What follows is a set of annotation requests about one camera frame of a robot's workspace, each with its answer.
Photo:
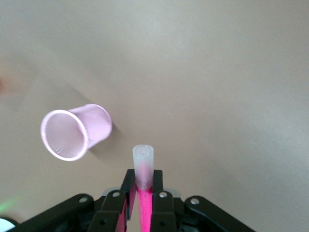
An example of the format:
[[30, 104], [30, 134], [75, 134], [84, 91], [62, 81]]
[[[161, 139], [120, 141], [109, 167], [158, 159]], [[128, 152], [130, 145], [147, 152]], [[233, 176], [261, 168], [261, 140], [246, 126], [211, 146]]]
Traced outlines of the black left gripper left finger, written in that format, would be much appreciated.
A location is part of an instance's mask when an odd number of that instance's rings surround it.
[[125, 232], [136, 193], [135, 173], [126, 172], [119, 189], [99, 199], [82, 193], [17, 225], [15, 232]]

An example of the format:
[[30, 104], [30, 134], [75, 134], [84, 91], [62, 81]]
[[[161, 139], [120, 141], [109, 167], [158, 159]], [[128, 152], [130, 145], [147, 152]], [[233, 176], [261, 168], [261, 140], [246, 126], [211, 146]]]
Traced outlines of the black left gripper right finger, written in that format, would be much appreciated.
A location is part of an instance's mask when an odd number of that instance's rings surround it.
[[253, 229], [202, 196], [183, 201], [163, 187], [163, 172], [154, 170], [152, 232], [252, 232]]

